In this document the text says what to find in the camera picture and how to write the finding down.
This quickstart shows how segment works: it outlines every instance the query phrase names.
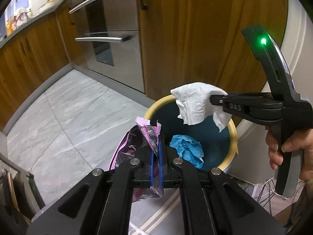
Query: wooden cabinet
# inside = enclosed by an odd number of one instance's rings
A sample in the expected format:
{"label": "wooden cabinet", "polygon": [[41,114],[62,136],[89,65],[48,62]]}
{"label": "wooden cabinet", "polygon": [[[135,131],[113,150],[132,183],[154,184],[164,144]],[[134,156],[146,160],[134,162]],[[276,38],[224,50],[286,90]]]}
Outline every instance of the wooden cabinet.
{"label": "wooden cabinet", "polygon": [[198,81],[228,93],[260,91],[265,73],[240,31],[259,23],[280,45],[287,7],[288,0],[138,0],[147,96]]}
{"label": "wooden cabinet", "polygon": [[69,63],[55,14],[35,21],[0,49],[0,130],[45,80]]}
{"label": "wooden cabinet", "polygon": [[56,11],[63,40],[65,42],[70,61],[87,69],[84,52],[82,51],[81,45],[75,41],[78,34],[76,31],[74,15],[69,15],[68,13],[69,8],[71,8],[71,0],[67,0]]}

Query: finger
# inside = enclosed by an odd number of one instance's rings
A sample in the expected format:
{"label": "finger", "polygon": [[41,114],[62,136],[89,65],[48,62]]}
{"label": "finger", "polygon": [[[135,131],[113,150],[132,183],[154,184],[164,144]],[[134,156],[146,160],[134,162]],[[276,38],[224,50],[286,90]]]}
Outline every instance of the finger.
{"label": "finger", "polygon": [[272,160],[270,160],[270,166],[273,170],[277,170],[278,169],[278,165],[275,164]]}
{"label": "finger", "polygon": [[282,145],[283,152],[292,152],[299,149],[313,149],[313,130],[297,130]]}
{"label": "finger", "polygon": [[269,158],[276,165],[281,165],[283,163],[283,156],[278,151],[275,151],[269,147]]}
{"label": "finger", "polygon": [[278,150],[278,143],[277,140],[272,135],[271,131],[267,132],[266,138],[265,138],[266,144],[273,150]]}

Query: gray countertop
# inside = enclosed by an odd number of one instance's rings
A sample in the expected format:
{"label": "gray countertop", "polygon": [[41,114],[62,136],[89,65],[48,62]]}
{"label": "gray countertop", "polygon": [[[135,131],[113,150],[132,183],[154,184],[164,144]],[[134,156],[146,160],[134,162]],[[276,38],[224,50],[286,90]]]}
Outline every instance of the gray countertop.
{"label": "gray countertop", "polygon": [[41,19],[42,17],[54,12],[59,6],[61,6],[66,0],[60,0],[54,7],[47,9],[46,11],[42,12],[41,14],[33,17],[32,19],[28,20],[26,23],[22,24],[18,29],[16,29],[12,34],[10,34],[4,41],[0,43],[0,49],[16,34],[22,31],[24,28],[29,26],[30,24],[34,23],[36,20]]}

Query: yellow rim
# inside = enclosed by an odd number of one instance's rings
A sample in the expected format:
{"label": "yellow rim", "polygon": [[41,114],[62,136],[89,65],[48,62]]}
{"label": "yellow rim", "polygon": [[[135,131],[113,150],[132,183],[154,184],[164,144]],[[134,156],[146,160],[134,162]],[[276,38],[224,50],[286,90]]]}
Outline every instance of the yellow rim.
{"label": "yellow rim", "polygon": [[[151,107],[147,110],[145,113],[146,119],[151,119],[155,112],[163,107],[165,104],[168,104],[170,102],[175,101],[175,98],[173,95],[165,96],[161,98],[160,100],[157,100],[154,104],[151,105]],[[229,135],[230,135],[230,144],[229,144],[229,151],[223,160],[223,162],[218,166],[221,170],[225,170],[232,160],[235,157],[235,154],[238,154],[238,147],[237,147],[237,131],[235,124],[233,120],[231,119],[229,123],[227,124]]]}

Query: green light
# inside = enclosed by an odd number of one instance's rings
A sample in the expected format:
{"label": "green light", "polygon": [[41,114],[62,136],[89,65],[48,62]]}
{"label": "green light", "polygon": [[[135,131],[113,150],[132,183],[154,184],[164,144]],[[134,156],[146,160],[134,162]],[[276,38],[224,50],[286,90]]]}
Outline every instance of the green light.
{"label": "green light", "polygon": [[266,45],[266,39],[265,39],[265,38],[262,38],[262,39],[261,39],[261,43],[264,44],[264,45]]}

